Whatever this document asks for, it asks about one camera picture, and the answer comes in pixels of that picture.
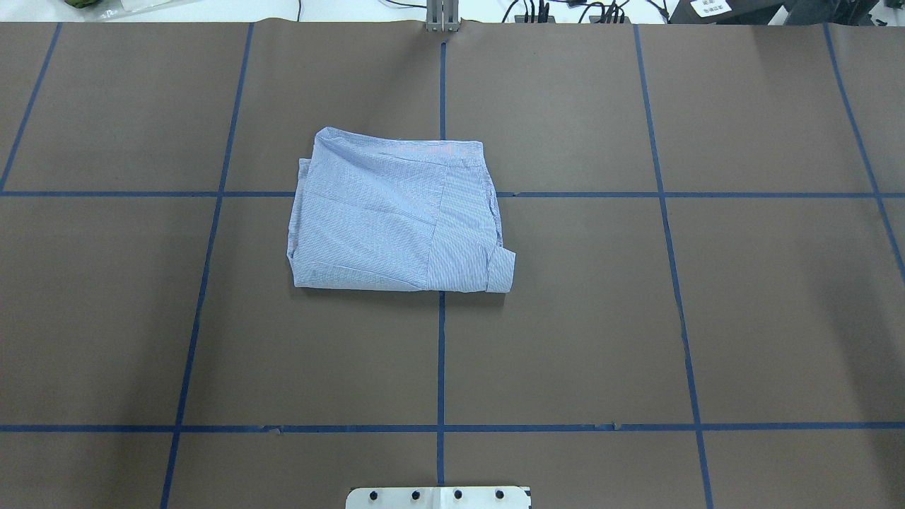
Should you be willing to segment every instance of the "blue tape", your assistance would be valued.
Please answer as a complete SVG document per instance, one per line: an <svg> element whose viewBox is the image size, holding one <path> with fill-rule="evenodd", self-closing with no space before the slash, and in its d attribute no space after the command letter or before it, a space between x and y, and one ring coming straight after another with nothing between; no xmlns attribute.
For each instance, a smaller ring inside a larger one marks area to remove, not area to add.
<svg viewBox="0 0 905 509"><path fill-rule="evenodd" d="M819 429L905 429L905 422L756 422L702 424L704 431L779 431Z"/></svg>
<svg viewBox="0 0 905 509"><path fill-rule="evenodd" d="M4 197L217 197L216 191L3 191Z"/></svg>
<svg viewBox="0 0 905 509"><path fill-rule="evenodd" d="M446 41L440 44L440 139L446 139ZM437 485L446 482L446 292L440 292L437 332Z"/></svg>
<svg viewBox="0 0 905 509"><path fill-rule="evenodd" d="M525 192L511 193L498 192L498 198L656 198L658 193L653 192L593 192L593 191L558 191L558 192Z"/></svg>
<svg viewBox="0 0 905 509"><path fill-rule="evenodd" d="M718 193L666 192L667 198L873 198L871 193Z"/></svg>
<svg viewBox="0 0 905 509"><path fill-rule="evenodd" d="M294 197L295 191L225 191L225 197Z"/></svg>
<svg viewBox="0 0 905 509"><path fill-rule="evenodd" d="M260 434L279 431L297 434L437 433L434 424L383 425L197 425L175 426L6 424L0 433L174 433ZM747 422L694 424L448 424L444 433L639 433L697 431L817 431L823 429L905 429L905 421Z"/></svg>
<svg viewBox="0 0 905 509"><path fill-rule="evenodd" d="M446 41L440 43L440 139L446 139Z"/></svg>
<svg viewBox="0 0 905 509"><path fill-rule="evenodd" d="M663 188L663 176L660 169L660 155L657 151L657 138L653 129L653 113L651 112L651 98L647 89L647 76L644 72L644 55L641 47L641 32L638 25L633 25L634 47L638 57L638 73L641 76L641 90L644 99L644 114L647 117L647 134L651 142L651 155L653 158L653 173L657 178L657 192L660 196L660 215L663 222L663 233L666 236L666 253L670 261L670 273L672 274L672 293L675 296L676 306L679 311L679 323L681 325L681 341L685 349L685 376L688 380L688 391L691 398L691 414L694 424L698 429L695 436L698 442L698 459L700 461L700 476L704 486L704 499L708 509L713 509L713 493L710 489L710 469L707 465L707 451L704 447L704 434L700 430L700 410L698 406L698 391L694 381L694 368L691 365L691 347L688 342L688 327L685 323L685 309L682 305L681 287L679 286L679 271L676 268L675 250L672 246L672 231L670 229L669 211L666 208L666 192Z"/></svg>
<svg viewBox="0 0 905 509"><path fill-rule="evenodd" d="M839 93L843 97L845 114L848 115L849 123L852 125L852 133L854 133L854 139L858 144L858 151L861 152L861 161L864 163L864 169L867 171L867 178L871 181L871 189L873 190L873 196L877 200L877 207L880 209L880 216L883 220L883 228L886 230L886 236L890 240L892 256L895 258L896 265L899 267L899 276L901 277L902 282L905 283L905 262L902 261L902 253L899 250L899 243L896 242L896 235L892 231L890 217L886 213L886 206L883 204L883 199L880 194L880 187L877 185L877 178L873 174L871 160L867 157L867 149L864 148L864 141L861 138L861 131L858 129L858 122L856 122L854 119L852 104L849 102L848 94L845 92L843 76L839 72L839 63L836 61L836 50L833 46L833 36L830 34L830 25L827 23L824 23L824 37L826 38L826 49L830 53L830 62L833 64L833 74L836 77L836 84L839 86Z"/></svg>
<svg viewBox="0 0 905 509"><path fill-rule="evenodd" d="M226 140L223 169L220 173L220 186L217 190L217 202L214 206L214 218L211 221L211 233L207 237L207 252L205 254L205 268L201 273L201 286L198 289L198 301L195 305L195 319L192 323L192 336L188 343L186 355L186 369L183 373L182 388L179 390L179 404L176 408L176 430L173 432L173 441L170 445L170 456L167 461L167 475L164 478L163 494L160 496L160 508L167 509L169 504L170 488L173 484L173 472L176 469L176 455L179 451L180 428L186 414L186 400L188 399L188 385L192 379L192 366L195 363L195 350L198 343L198 331L201 328L201 310L205 305L207 292L207 280L211 272L211 254L214 252L214 240L217 236L217 227L220 224L220 211L223 208L226 178L229 174L229 164L233 155L233 142L235 141L235 127L239 121L239 109L242 105L242 92L245 85L245 73L248 70L248 57L252 49L252 37L254 35L254 23L248 24L248 34L245 36L245 51L242 58L242 69L239 71L239 84L236 87L235 103L233 104L233 117L230 120L229 137Z"/></svg>
<svg viewBox="0 0 905 509"><path fill-rule="evenodd" d="M22 116L22 122L19 123L19 130L15 133L15 139L13 140L13 146L9 151L9 157L6 158L6 166L3 168L3 175L0 176L0 191L3 191L3 188L6 186L9 172L13 169L15 154L19 151L19 143L22 142L22 136L25 134L25 126L28 124L28 119L32 116L34 102L38 99L38 92L41 91L41 84L44 82L44 75L47 74L47 67L51 64L53 50L56 48L57 41L60 40L61 31L62 23L58 23L56 30L53 31L51 44L47 47L47 54L44 56L44 63L41 65L41 71L38 72L38 79L34 82L32 95L28 98L28 104L25 106L25 113Z"/></svg>
<svg viewBox="0 0 905 509"><path fill-rule="evenodd" d="M6 424L0 433L173 433L172 426L116 424Z"/></svg>
<svg viewBox="0 0 905 509"><path fill-rule="evenodd" d="M445 482L444 436L446 425L446 292L440 292L437 334L437 485Z"/></svg>

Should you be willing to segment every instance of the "cable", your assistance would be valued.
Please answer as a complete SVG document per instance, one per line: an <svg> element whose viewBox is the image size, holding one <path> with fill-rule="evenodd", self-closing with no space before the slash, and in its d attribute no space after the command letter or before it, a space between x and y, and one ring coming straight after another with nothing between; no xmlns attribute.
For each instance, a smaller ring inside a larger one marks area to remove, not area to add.
<svg viewBox="0 0 905 509"><path fill-rule="evenodd" d="M653 5L654 8L657 9L657 12L660 13L661 16L663 16L663 21L665 21L666 23L669 23L669 22L670 22L670 11L669 11L669 9L667 8L666 0L663 0L663 7L660 7L660 6L659 6L656 2L654 2L653 0L645 0L645 1L646 1L648 4Z"/></svg>
<svg viewBox="0 0 905 509"><path fill-rule="evenodd" d="M591 2L590 4L587 4L587 6L585 7L585 10L581 12L581 17L578 18L579 23L585 21L585 14L587 14L587 11L590 10L590 8L595 5L600 7L600 18L603 19L604 12L606 11L606 5L604 5L603 2Z"/></svg>
<svg viewBox="0 0 905 509"><path fill-rule="evenodd" d="M607 6L606 12L604 13L604 15L597 18L597 21L595 23L600 23L600 24L610 23L610 15L615 14L615 12L616 12L616 1L613 0L613 2L611 2L610 5Z"/></svg>
<svg viewBox="0 0 905 509"><path fill-rule="evenodd" d="M402 2L397 2L396 0L383 0L383 1L384 1L384 2L387 2L388 4L401 5L402 7L415 7L415 8L418 8L418 9L426 9L426 8L427 8L427 5L403 4Z"/></svg>
<svg viewBox="0 0 905 509"><path fill-rule="evenodd" d="M506 14L503 15L503 21L501 21L500 23L506 23L506 18L508 18L509 13L512 12L512 7L515 7L515 4L517 4L518 2L519 2L519 0L512 0L512 3L510 4L510 8L506 9ZM528 17L528 11L525 11L525 17L526 18Z"/></svg>
<svg viewBox="0 0 905 509"><path fill-rule="evenodd" d="M625 9L623 9L623 7L625 7L625 5L630 1L631 0L625 0L621 4L617 4L616 0L613 0L613 2L610 4L610 8L606 10L606 19L604 20L603 18L601 18L598 19L597 22L612 24L625 23Z"/></svg>

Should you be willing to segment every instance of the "folded shirt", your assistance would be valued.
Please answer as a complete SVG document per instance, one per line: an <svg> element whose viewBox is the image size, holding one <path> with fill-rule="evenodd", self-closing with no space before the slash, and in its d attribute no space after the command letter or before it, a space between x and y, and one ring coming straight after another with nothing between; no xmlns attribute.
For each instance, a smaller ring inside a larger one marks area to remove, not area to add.
<svg viewBox="0 0 905 509"><path fill-rule="evenodd" d="M515 253L479 141L334 128L299 161L286 255L296 286L507 293Z"/></svg>

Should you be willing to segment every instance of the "grid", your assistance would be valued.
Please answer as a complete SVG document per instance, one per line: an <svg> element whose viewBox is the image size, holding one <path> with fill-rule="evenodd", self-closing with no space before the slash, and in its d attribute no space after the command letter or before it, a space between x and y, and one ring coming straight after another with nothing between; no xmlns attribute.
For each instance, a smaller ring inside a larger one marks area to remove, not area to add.
<svg viewBox="0 0 905 509"><path fill-rule="evenodd" d="M645 111L646 125L649 135L649 143L651 157L653 159L653 170L656 179L656 192L633 192L633 191L613 191L613 192L509 192L501 191L498 196L509 199L529 199L529 198L648 198L656 199L661 213L662 233L665 239L667 250L667 258L669 261L669 269L672 278L672 290L675 304L678 308L678 316L681 326L682 348L684 350L685 374L690 394L691 414L693 423L690 424L571 424L571 425L531 425L531 424L510 424L510 425L483 425L483 424L447 424L445 416L445 360L446 360L446 307L447 296L445 293L438 293L438 329L437 329L437 409L436 424L432 425L311 425L311 426L294 426L294 425L275 425L275 426L191 426L185 425L186 400L188 397L189 386L192 378L192 369L195 360L195 350L198 343L198 334L201 328L202 311L205 304L205 294L207 290L208 276L210 273L210 264L212 253L214 252L215 239L217 236L218 224L221 215L223 202L226 198L241 197L291 197L293 193L285 191L227 191L226 180L228 177L230 162L232 157L233 142L235 139L236 125L239 120L240 107L242 104L243 87L245 82L245 74L250 59L252 40L255 24L249 24L244 45L244 53L242 59L242 67L239 74L239 81L236 87L235 100L233 105L232 119L229 127L228 140L226 142L226 150L224 153L223 168L220 175L219 187L216 191L11 191L5 190L5 184L11 172L14 170L16 153L19 149L20 142L26 132L27 124L31 116L35 101L39 96L44 76L51 62L54 49L60 37L62 24L56 26L53 33L50 46L47 50L40 73L33 87L32 94L25 108L24 116L19 129L15 135L14 143L10 150L9 157L6 161L3 176L0 178L0 197L208 197L215 198L215 206L213 220L210 226L210 233L205 254L205 264L201 276L201 284L198 290L198 296L195 307L194 322L191 330L191 336L187 347L185 372L182 379L182 385L179 392L178 407L176 411L176 419L172 426L143 426L143 425L0 425L0 432L17 433L17 432L43 432L43 433L153 433L171 435L172 443L167 461L167 470L165 472L165 483L163 493L161 494L161 507L167 507L169 501L170 490L173 485L174 472L176 470L176 461L179 451L180 438L183 434L261 434L279 431L281 433L419 433L434 434L436 436L436 482L438 485L445 484L445 459L444 447L447 434L451 433L633 433L633 432L682 432L694 433L696 438L698 457L700 461L700 478L705 502L708 508L714 507L713 495L710 486L710 468L708 466L708 457L705 447L705 432L716 431L789 431L789 430L854 430L854 429L905 429L905 421L863 421L863 422L761 422L761 423L709 423L703 422L700 416L698 404L698 393L695 383L695 375L692 361L692 351L689 343L689 332L685 321L685 311L682 301L681 278L676 264L675 249L672 241L672 229L670 226L670 214L668 204L673 199L683 198L715 198L715 199L745 199L745 198L797 198L797 199L823 199L823 198L846 198L873 200L876 204L878 212L881 216L883 228L889 241L890 250L892 251L895 263L899 270L901 280L905 283L905 264L902 260L901 251L897 243L893 227L890 221L884 200L893 200L905 198L905 193L883 193L877 183L874 175L867 150L862 140L861 132L855 120L852 106L849 102L846 90L843 84L843 76L836 60L834 41L831 35L830 27L824 25L824 36L826 41L826 49L832 62L833 72L836 84L840 92L842 104L848 120L851 123L851 129L857 144L858 152L862 159L864 171L869 179L872 192L865 193L834 193L834 192L670 192L665 190L663 177L660 167L660 156L657 149L657 138L655 134L655 118L653 117L651 100L648 93L647 77L644 67L642 39L637 25L633 27L633 37L638 63L638 72L642 86L643 105ZM447 42L439 44L440 52L440 90L439 90L439 119L440 119L440 137L446 139L446 77L447 77Z"/></svg>

